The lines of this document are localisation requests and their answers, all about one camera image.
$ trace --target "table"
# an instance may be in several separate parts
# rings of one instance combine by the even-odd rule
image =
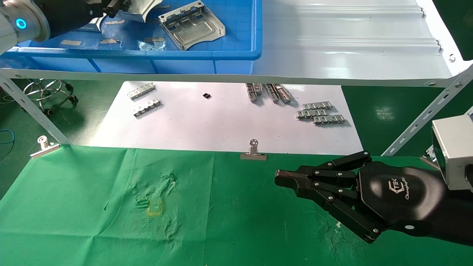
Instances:
[[[359,239],[274,184],[334,156],[65,145],[29,161],[0,201],[5,265],[468,265],[472,247],[386,231]],[[413,157],[375,157],[426,167]],[[143,208],[148,199],[150,209]]]
[[[286,85],[289,105],[273,103],[266,91],[250,102],[244,83],[157,82],[156,90],[135,101],[127,93],[147,81],[127,81],[89,144],[162,150],[245,151],[251,139],[260,152],[347,155],[363,150],[340,86]],[[212,98],[206,99],[204,93]],[[163,105],[143,117],[131,110],[158,98]],[[329,114],[346,122],[314,126],[297,120],[302,104],[330,101]]]

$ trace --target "green floor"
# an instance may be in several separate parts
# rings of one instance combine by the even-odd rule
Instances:
[[[74,143],[88,145],[95,135],[121,81],[71,81],[79,103],[74,107],[64,97],[53,97],[47,103],[55,114],[51,120]],[[473,101],[473,84],[467,86],[434,118],[461,115]],[[418,114],[442,91],[438,88],[343,87],[351,115],[361,143],[373,155],[380,155]],[[0,90],[0,99],[4,96]],[[15,133],[15,146],[0,146],[0,198],[15,181],[38,150],[36,139],[44,129],[16,103],[0,105],[0,129]],[[430,128],[425,126],[397,155],[420,156],[431,145]],[[7,133],[0,134],[0,142],[8,141]]]

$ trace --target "green tablecloth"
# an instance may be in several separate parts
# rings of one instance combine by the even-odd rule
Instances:
[[[473,248],[437,239],[388,231],[366,244],[274,184],[277,169],[332,158],[64,146],[31,160],[0,201],[0,265],[471,264]]]

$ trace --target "yellow marking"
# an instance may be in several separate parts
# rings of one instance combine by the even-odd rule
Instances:
[[[152,212],[151,211],[151,201],[149,202],[149,206],[146,209],[146,215],[147,216],[149,216],[149,217],[160,216],[162,212],[163,212],[163,200],[159,199],[158,211],[157,212]]]

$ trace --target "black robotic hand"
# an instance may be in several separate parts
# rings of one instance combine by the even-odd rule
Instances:
[[[313,200],[367,243],[395,230],[473,246],[473,193],[448,190],[438,171],[388,166],[362,151],[278,170],[274,182]]]

